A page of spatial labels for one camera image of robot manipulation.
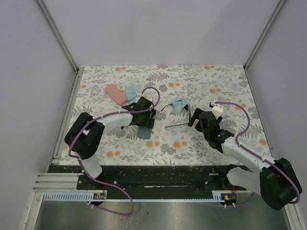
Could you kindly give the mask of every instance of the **metal floor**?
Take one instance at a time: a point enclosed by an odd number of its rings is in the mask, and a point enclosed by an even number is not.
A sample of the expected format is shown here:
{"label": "metal floor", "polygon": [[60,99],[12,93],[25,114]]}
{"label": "metal floor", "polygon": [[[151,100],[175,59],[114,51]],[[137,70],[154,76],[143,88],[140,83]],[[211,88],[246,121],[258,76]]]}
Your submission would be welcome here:
{"label": "metal floor", "polygon": [[[248,198],[240,194],[239,201]],[[136,203],[132,217],[91,209],[83,202],[43,201],[36,230],[289,230],[285,211],[268,207],[260,196],[236,208],[202,203]],[[129,212],[128,202],[103,204]]]}

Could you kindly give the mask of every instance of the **table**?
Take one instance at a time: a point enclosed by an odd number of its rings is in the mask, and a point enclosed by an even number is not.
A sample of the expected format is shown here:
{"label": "table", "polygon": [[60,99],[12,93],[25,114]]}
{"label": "table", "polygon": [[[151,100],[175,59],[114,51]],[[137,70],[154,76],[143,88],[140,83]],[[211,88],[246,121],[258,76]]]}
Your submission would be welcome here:
{"label": "table", "polygon": [[[237,160],[210,148],[202,133],[194,128],[187,125],[165,128],[188,122],[185,110],[178,114],[173,106],[167,106],[160,112],[176,96],[188,99],[192,113],[197,107],[209,111],[212,101],[240,104],[251,117],[249,131],[240,141],[271,155],[242,65],[85,66],[69,128],[82,112],[98,116],[119,110],[104,91],[109,84],[115,84],[122,92],[125,85],[134,84],[138,97],[143,88],[153,86],[161,92],[161,101],[156,107],[150,140],[138,138],[136,126],[103,135],[96,152],[101,165],[239,165]],[[154,90],[147,90],[144,96],[153,102],[157,100]],[[221,128],[234,134],[247,125],[244,113],[236,106],[224,105],[222,117]],[[59,164],[78,165],[68,156],[66,144]]]}
{"label": "table", "polygon": [[[239,201],[248,194],[239,194]],[[129,202],[106,202],[104,207],[129,212]],[[138,202],[131,217],[91,209],[84,202],[43,201],[35,230],[289,230],[284,208],[271,209],[257,195],[236,208],[205,203]]]}

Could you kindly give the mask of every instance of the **gray leaf print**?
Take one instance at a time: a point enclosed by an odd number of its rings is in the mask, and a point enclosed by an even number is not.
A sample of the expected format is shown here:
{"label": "gray leaf print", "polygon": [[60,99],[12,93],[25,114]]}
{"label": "gray leaf print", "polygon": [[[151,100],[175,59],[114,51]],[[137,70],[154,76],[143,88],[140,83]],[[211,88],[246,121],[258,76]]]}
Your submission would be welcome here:
{"label": "gray leaf print", "polygon": [[159,69],[167,69],[168,66],[167,65],[157,65],[157,68],[159,68]]}
{"label": "gray leaf print", "polygon": [[167,86],[166,85],[160,85],[159,86],[159,90],[161,91],[161,92],[166,92],[167,91]]}
{"label": "gray leaf print", "polygon": [[166,113],[157,111],[157,114],[156,114],[156,116],[155,116],[155,119],[156,119],[157,121],[165,120],[165,119],[166,119]]}
{"label": "gray leaf print", "polygon": [[229,132],[236,134],[235,127],[237,127],[236,122],[230,119],[224,119],[221,122],[221,127],[225,130],[228,130]]}
{"label": "gray leaf print", "polygon": [[246,75],[245,75],[245,73],[240,73],[240,75],[239,75],[239,79],[240,80],[246,80]]}
{"label": "gray leaf print", "polygon": [[248,86],[248,81],[247,80],[243,80],[243,81],[241,81],[240,83],[239,83],[239,86],[241,86],[241,87],[247,87]]}
{"label": "gray leaf print", "polygon": [[[107,85],[115,84],[121,91],[125,85],[134,84],[138,97],[145,87],[156,87],[161,94],[162,109],[168,101],[182,96],[189,101],[190,108],[209,111],[209,102],[235,102],[247,105],[251,117],[249,131],[242,142],[264,155],[270,155],[264,138],[263,128],[251,95],[250,87],[242,65],[140,65],[140,66],[85,66],[82,74],[69,127],[82,112],[105,114],[118,111],[115,104],[105,93]],[[154,102],[157,94],[148,90],[145,94]],[[222,128],[239,133],[246,127],[244,113],[234,106],[225,104]],[[173,106],[163,112],[157,111],[156,124],[150,140],[137,138],[137,126],[124,130],[111,130],[103,135],[103,143],[96,153],[102,165],[229,165],[238,161],[218,153],[209,147],[203,134],[194,127],[165,126],[188,122],[188,112],[175,113]],[[63,146],[60,165],[78,165],[76,159],[68,156],[68,146]]]}
{"label": "gray leaf print", "polygon": [[[240,132],[242,132],[245,128],[246,126],[242,126],[240,128]],[[243,136],[247,138],[251,137],[253,139],[254,137],[257,138],[258,134],[262,133],[263,129],[261,126],[250,124],[248,131],[244,133]]]}
{"label": "gray leaf print", "polygon": [[149,82],[149,83],[146,83],[146,84],[144,85],[144,88],[146,88],[146,87],[153,87],[153,86],[155,86],[155,83]]}
{"label": "gray leaf print", "polygon": [[258,115],[258,111],[256,109],[256,107],[250,107],[248,108],[248,111],[251,113],[250,116],[256,120],[259,119],[259,115]]}
{"label": "gray leaf print", "polygon": [[151,75],[149,75],[148,78],[146,78],[146,81],[153,81],[153,82],[162,82],[162,80],[169,78],[168,74],[163,73],[162,72],[158,72],[158,73],[152,73]]}
{"label": "gray leaf print", "polygon": [[161,152],[167,153],[169,155],[173,155],[174,153],[176,153],[176,149],[170,147],[168,144],[162,144],[161,145]]}
{"label": "gray leaf print", "polygon": [[126,135],[126,132],[124,130],[118,130],[118,129],[113,129],[109,132],[106,132],[104,135],[111,137],[111,136],[116,136],[117,138],[123,138]]}
{"label": "gray leaf print", "polygon": [[83,112],[91,114],[93,112],[92,107],[90,107],[89,105],[88,106],[81,105],[80,107],[76,106],[72,111],[72,117],[73,118],[78,117]]}

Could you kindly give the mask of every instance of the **light blue cloth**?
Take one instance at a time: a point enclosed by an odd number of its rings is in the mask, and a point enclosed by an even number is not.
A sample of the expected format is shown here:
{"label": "light blue cloth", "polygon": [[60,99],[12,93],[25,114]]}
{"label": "light blue cloth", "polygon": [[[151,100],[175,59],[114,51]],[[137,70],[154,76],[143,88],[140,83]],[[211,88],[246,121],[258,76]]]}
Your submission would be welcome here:
{"label": "light blue cloth", "polygon": [[128,103],[136,102],[136,86],[135,85],[126,85],[125,86],[125,95],[128,97]]}
{"label": "light blue cloth", "polygon": [[189,101],[187,99],[184,99],[180,96],[177,96],[176,98],[174,98],[173,100],[170,100],[168,102],[168,104],[173,104],[174,108],[176,110],[177,113],[180,113],[181,110],[187,105],[189,104]]}

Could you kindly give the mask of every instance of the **black metal base plate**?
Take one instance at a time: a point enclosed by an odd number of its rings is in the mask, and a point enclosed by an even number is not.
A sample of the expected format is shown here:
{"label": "black metal base plate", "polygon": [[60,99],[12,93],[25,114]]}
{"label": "black metal base plate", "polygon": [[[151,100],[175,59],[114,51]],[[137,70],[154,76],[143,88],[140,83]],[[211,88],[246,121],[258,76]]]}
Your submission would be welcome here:
{"label": "black metal base plate", "polygon": [[[103,173],[97,180],[116,183],[133,199],[208,199],[212,198],[212,190],[232,190],[226,174],[233,167],[237,166],[102,166]],[[51,166],[49,172],[80,173],[81,169]],[[77,189],[103,190],[104,186],[81,174]],[[106,189],[108,199],[127,199],[118,189]]]}

